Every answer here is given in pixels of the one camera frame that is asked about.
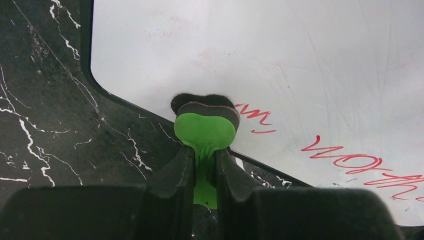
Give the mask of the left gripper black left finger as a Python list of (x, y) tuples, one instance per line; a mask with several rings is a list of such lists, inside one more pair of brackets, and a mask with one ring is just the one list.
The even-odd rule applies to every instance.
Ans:
[(183, 147), (145, 183), (26, 188), (0, 211), (3, 240), (189, 240), (195, 153)]

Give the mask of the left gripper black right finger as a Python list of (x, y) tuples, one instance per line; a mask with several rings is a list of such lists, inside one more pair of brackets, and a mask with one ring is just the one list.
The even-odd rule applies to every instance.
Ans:
[(346, 188), (261, 185), (227, 150), (214, 154), (221, 240), (401, 240), (380, 198)]

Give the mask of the green whiteboard eraser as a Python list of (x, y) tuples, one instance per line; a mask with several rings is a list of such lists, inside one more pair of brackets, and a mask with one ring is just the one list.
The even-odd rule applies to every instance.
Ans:
[(179, 93), (170, 103), (175, 114), (174, 133), (193, 149), (195, 184), (193, 203), (217, 209), (215, 152), (230, 151), (240, 126), (232, 101), (219, 94)]

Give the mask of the small whiteboard red writing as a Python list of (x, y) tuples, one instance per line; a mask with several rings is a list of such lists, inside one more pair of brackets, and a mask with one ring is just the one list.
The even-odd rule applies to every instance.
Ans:
[(424, 224), (421, 0), (83, 0), (81, 68), (171, 126), (180, 93), (228, 97), (231, 149), (308, 185), (363, 188)]

